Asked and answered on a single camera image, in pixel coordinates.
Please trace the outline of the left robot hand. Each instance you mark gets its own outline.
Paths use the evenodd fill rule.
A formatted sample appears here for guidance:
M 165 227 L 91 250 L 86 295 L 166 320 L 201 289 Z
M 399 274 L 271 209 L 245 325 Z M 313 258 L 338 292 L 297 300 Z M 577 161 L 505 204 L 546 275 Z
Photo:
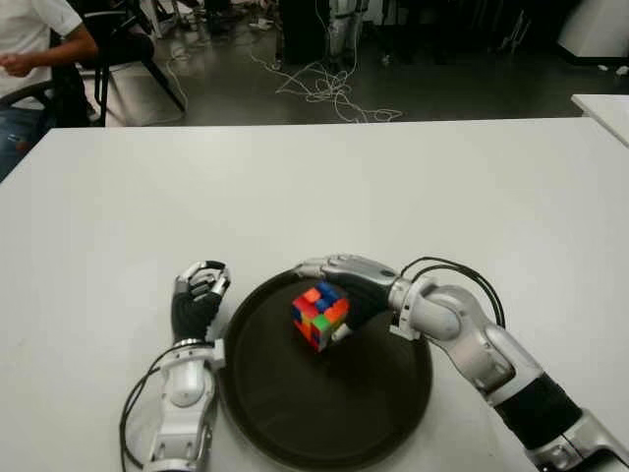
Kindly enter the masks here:
M 174 344 L 205 340 L 230 284 L 229 269 L 219 261 L 194 263 L 176 276 L 170 317 Z

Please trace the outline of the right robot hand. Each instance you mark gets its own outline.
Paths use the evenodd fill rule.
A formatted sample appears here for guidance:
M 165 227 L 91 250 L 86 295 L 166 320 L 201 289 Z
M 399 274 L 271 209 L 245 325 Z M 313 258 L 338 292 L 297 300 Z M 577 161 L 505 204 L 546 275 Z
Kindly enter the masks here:
M 301 278 L 315 278 L 338 286 L 348 295 L 348 315 L 340 327 L 333 330 L 333 344 L 338 344 L 372 318 L 387 311 L 390 291 L 400 277 L 387 265 L 343 254 L 302 261 L 293 271 Z

